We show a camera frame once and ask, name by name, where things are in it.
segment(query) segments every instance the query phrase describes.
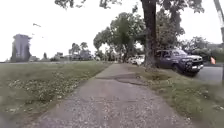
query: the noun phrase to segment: overcast sky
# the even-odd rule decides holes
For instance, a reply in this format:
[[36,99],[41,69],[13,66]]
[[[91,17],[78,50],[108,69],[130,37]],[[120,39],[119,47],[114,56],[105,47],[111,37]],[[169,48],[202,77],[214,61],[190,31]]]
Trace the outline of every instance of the overcast sky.
[[[120,12],[131,12],[136,0],[124,0],[122,6],[99,8],[100,0],[87,0],[85,7],[67,11],[54,4],[54,0],[1,0],[0,4],[0,61],[10,58],[15,34],[35,35],[31,40],[31,53],[42,58],[56,52],[68,54],[73,42],[87,42],[94,53],[93,38],[108,26]],[[203,0],[205,13],[193,10],[182,12],[181,25],[186,34],[180,39],[202,36],[213,43],[221,43],[218,14],[213,0]]]

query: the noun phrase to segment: grass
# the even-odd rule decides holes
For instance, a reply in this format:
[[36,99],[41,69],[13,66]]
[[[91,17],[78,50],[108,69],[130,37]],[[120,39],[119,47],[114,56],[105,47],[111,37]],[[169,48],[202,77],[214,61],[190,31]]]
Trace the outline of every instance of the grass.
[[217,95],[217,91],[223,89],[222,86],[210,86],[169,70],[145,72],[143,67],[126,66],[143,76],[152,90],[198,127],[223,128],[224,100]]
[[110,64],[0,64],[0,112],[23,126]]

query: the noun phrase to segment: street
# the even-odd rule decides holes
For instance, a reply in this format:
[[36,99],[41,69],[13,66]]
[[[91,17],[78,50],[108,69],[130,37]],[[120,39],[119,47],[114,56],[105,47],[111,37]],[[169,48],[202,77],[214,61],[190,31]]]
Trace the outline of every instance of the street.
[[204,67],[195,78],[209,84],[220,84],[222,81],[222,67]]

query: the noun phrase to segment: dark pickup truck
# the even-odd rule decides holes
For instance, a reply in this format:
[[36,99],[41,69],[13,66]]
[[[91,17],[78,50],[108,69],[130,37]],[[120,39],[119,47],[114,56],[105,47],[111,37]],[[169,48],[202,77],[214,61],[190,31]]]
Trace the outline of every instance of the dark pickup truck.
[[191,76],[203,68],[203,59],[200,56],[188,55],[183,50],[158,50],[156,53],[158,68],[173,69],[178,73]]

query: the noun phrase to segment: building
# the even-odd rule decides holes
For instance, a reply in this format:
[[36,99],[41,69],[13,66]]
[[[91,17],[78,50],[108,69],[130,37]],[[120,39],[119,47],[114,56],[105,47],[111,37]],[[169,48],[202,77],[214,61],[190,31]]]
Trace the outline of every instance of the building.
[[13,38],[13,52],[15,52],[16,59],[28,61],[30,57],[29,42],[31,37],[17,34]]

